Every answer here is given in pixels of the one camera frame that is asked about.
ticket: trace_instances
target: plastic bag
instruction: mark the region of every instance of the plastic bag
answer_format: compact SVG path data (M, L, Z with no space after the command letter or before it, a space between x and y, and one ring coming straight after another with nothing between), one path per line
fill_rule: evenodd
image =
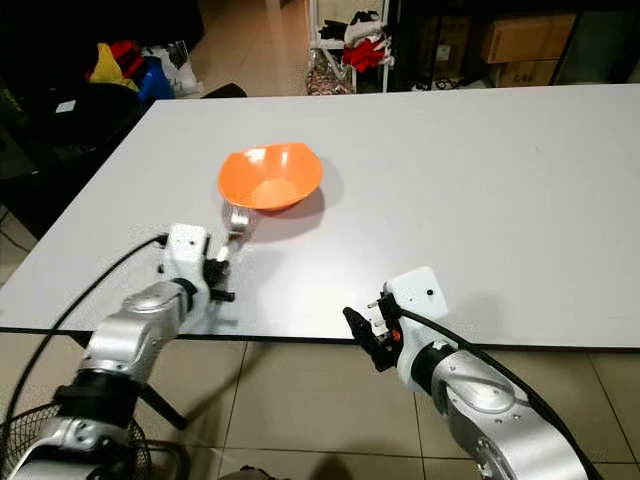
M312 49L307 73L307 95L353 93L351 68L338 63L328 50Z
M176 97L202 93L204 90L202 82L198 82L193 73L191 59L184 41L145 47L142 50L142 55L160 59L162 71L169 80Z
M142 78L138 98L144 104L153 100L176 98L167 77L162 70L160 60L155 57L145 57L147 72Z

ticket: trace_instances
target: metal spoon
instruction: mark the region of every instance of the metal spoon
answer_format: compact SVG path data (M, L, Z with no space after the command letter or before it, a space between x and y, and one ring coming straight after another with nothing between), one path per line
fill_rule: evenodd
M232 206L228 216L227 240L220 247L216 260L223 262L231 256L231 247L240 246L246 233L251 227L253 211L247 208Z

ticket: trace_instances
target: black cable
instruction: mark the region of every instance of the black cable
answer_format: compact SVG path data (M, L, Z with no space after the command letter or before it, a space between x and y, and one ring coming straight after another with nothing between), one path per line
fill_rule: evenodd
M25 384L27 383L27 379L29 378L29 375L31 374L31 371L35 367L35 365L38 362L38 359L40 358L40 356L42 355L42 352L47 347L47 345L49 344L51 339L53 338L53 334L55 333L55 331L60 328L60 326L69 317L69 315L78 307L78 305L80 305L80 303L82 303L82 301L93 290L95 290L95 288L100 283L102 283L102 281L105 278L107 278L122 263L127 261L130 257L132 257L134 254L136 254L140 250L142 250L147 245L151 245L154 242L158 242L158 243L160 243L162 245L165 245L166 241L167 241L167 235L166 234L157 235L157 236L155 236L153 238L150 238L149 240L146 240L146 241L142 242L140 245L138 245L137 247L133 248L128 253L126 253L124 256L120 257L120 259L118 259L107 270L105 270L104 273L97 278L97 280L95 280L91 285L89 285L74 300L74 302L64 311L64 313L58 318L58 320L56 320L56 322L53 324L53 326L49 329L49 331L47 332L45 337L42 339L42 341L38 345L38 348L36 348L35 352L33 352L33 355L31 355L31 358L29 359L29 362L27 363L27 366L22 371L22 374L20 375L20 379L18 380L18 383L16 384L15 388L13 389L13 394L11 395L11 400L9 401L9 406L7 407L7 412L6 412L6 415L4 417L4 424L0 425L0 427L2 427L2 432L1 432L1 436L0 436L0 474L2 473L3 468L4 468L5 452L6 452L6 448L7 448L7 442L9 440L9 432L11 430L11 419L13 418L13 416L15 414L15 410L16 410L16 407L18 405L18 400L20 400L20 394L22 393L22 390L23 390Z
M7 235L3 230L0 230L0 235L2 235L4 238L6 238L9 243L11 245L13 245L16 248L19 248L20 250L22 250L25 253L29 253L31 252L30 249L28 249L27 247L23 247L22 245L20 245L18 242L16 242L13 238L11 238L9 235Z
M538 414L542 418L544 418L547 422L549 422L551 425L557 428L558 431L560 431L560 433L567 439L567 441L571 445L571 448L573 448L576 455L580 459L580 463L582 463L582 466L585 468L588 478L590 479L602 478L598 473L598 471L593 466L593 464L591 463L591 461L587 458L585 453L582 451L582 449L578 445L578 442L573 437L573 435L571 434L571 431L566 426L564 421L555 412L555 410L551 408L551 406L544 400L544 398L538 395L538 393L529 386L529 384L527 384L524 380L518 377L515 373L513 373L503 364L498 362L491 355L489 355L488 353L478 348L475 344L462 338L460 335L453 333L448 328L443 327L442 325L435 323L421 315L418 315L417 313L410 312L409 310L400 309L400 314L403 317L407 317L407 318L410 318L411 320L421 323L422 325L429 327L430 329L435 330L436 332L441 333L445 337L453 340L458 344L458 348L467 350L469 353L478 357L480 360L486 362L487 364L495 368L498 372L500 372L502 375L504 375L509 380L511 380L513 383L515 383L522 391L524 391L527 394L527 396L529 397L529 403L531 404L533 409L536 412L538 412Z

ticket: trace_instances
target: tiled floor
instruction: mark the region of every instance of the tiled floor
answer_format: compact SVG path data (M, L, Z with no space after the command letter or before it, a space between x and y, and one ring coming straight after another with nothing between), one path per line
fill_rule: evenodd
M201 0L204 38L191 54L204 93L236 83L249 96L305 94L305 0Z
M4 216L4 212L6 212L4 207L0 207L0 218ZM2 231L19 245L29 250L36 244L36 239L33 238L33 235L11 213L8 213L2 221ZM26 252L15 247L0 235L0 288L26 257Z
M38 338L0 334L3 408ZM55 339L21 409L47 402L81 353ZM549 400L606 479L640 480L640 357L495 356ZM479 478L430 400L414 397L393 371L375 372L356 347L179 340L161 354L151 383L191 424L178 432L142 403L136 417L149 438L187 446L194 479L244 465L300 480ZM158 471L171 470L168 457L154 459Z

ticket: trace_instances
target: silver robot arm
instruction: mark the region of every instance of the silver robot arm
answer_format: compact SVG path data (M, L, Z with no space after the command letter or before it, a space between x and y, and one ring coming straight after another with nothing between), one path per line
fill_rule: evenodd
M9 479L126 478L129 422L158 354L185 321L206 318L210 299L234 298L214 288L228 263L206 260L208 244L202 227L172 227L159 269L167 280L126 298L98 325L72 384L56 391L57 415Z
M433 322L447 313L428 267L387 282L364 317L344 310L354 338L379 371L396 366L409 388L432 397L483 479L601 478L531 387L484 352L471 352L464 339L429 328L438 328Z

